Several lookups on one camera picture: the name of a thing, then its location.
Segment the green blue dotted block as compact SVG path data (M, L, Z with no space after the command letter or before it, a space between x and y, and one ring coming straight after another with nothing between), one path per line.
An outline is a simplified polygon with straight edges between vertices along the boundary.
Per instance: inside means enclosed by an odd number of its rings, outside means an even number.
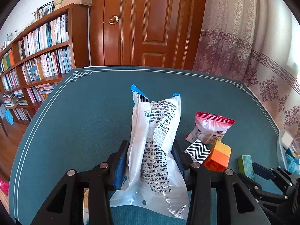
M252 179L253 181L255 180L252 158L250 155L241 155L237 159L237 165L238 165L238 170L241 174Z

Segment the orange yellow toy brick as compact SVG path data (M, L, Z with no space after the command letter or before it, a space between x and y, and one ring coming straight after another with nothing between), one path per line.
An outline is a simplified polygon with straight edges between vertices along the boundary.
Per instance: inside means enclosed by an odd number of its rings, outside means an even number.
M221 141L216 141L203 165L211 171L223 172L228 168L230 155L231 148Z

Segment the zigzag pattern white cube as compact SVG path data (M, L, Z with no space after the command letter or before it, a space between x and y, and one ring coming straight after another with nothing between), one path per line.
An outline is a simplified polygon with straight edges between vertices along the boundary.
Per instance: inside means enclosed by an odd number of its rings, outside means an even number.
M203 164L211 154L211 150L200 140L195 140L185 151L192 158L192 161Z

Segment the red white snack packet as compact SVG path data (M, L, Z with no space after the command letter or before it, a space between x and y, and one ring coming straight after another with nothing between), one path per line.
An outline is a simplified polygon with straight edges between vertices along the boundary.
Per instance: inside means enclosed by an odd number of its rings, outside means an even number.
M220 115L197 112L195 114L195 127L185 136L185 139L190 143L200 140L203 144L214 144L223 139L227 130L235 122L233 119Z

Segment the white plastic refill bag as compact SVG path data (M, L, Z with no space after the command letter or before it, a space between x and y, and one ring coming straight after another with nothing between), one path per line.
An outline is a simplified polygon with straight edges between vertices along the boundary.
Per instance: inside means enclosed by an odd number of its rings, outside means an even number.
M187 187L171 153L181 119L181 96L151 102L136 85L131 91L134 107L126 178L110 198L110 205L143 207L187 219Z

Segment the blue Curel cloth pouch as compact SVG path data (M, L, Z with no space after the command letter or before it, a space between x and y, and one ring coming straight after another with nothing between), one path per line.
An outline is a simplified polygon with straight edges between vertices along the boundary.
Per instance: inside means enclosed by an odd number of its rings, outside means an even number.
M287 170L291 173L299 175L299 158L294 157L294 152L289 148L285 152L285 158L287 162Z

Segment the white square soap block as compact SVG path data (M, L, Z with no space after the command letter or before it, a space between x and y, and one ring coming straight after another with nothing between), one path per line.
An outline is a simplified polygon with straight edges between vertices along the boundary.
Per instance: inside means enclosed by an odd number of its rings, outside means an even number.
M281 142L282 142L282 146L285 150L287 150L289 148L292 141L293 141L293 137L290 135L290 133L287 131L284 131L282 133Z

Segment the clear plastic round bin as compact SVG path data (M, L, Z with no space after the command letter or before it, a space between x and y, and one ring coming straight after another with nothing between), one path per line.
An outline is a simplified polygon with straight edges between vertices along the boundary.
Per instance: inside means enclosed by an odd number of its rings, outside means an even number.
M278 157L279 166L281 168L284 168L284 169L287 170L287 162L286 162L286 158L285 158L285 152L287 150L285 150L283 148L282 142L281 142L282 133L284 131L287 131L287 130L286 129L282 129L282 130L279 131L278 140L277 140L277 157ZM295 141L294 137L293 137L293 141L292 141L291 145L289 146L289 148L292 150L292 152L294 152L294 154L293 154L294 157L295 158L299 158L299 150L296 149L296 141Z

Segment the teal table mat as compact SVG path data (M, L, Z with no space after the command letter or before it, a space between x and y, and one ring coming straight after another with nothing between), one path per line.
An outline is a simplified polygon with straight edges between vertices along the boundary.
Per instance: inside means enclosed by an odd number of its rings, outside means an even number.
M250 155L264 167L278 166L278 127L242 83L199 72L158 67L102 66L68 73L38 109L17 150L10 175L9 211L30 224L47 196L70 169L79 172L106 161L130 140L136 85L151 101L181 95L176 140L182 150L195 114L235 121L223 138L232 149L229 167Z

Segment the wooden bookshelf with books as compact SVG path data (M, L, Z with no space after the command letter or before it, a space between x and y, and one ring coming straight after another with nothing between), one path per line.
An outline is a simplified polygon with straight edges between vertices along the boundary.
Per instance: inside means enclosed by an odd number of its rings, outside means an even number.
M64 76L89 66L87 15L75 4L53 11L1 52L1 93L14 121L29 124Z

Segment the purple patterned curtain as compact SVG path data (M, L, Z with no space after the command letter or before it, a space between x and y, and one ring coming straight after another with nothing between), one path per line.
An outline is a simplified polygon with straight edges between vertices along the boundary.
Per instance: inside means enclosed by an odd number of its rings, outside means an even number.
M242 81L299 138L299 23L283 0L206 0L193 69Z

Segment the brown wooden door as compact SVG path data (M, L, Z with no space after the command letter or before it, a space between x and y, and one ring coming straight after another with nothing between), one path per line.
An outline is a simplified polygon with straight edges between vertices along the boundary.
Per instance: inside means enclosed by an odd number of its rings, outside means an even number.
M191 70L206 0L93 0L89 42L93 66ZM108 23L116 15L119 22Z

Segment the brass door knob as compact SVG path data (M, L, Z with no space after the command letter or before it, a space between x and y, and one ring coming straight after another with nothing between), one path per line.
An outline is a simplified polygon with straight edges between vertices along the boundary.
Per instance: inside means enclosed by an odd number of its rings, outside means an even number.
M108 19L108 23L111 25L115 25L119 22L119 17L116 15L112 15L111 17L109 17Z

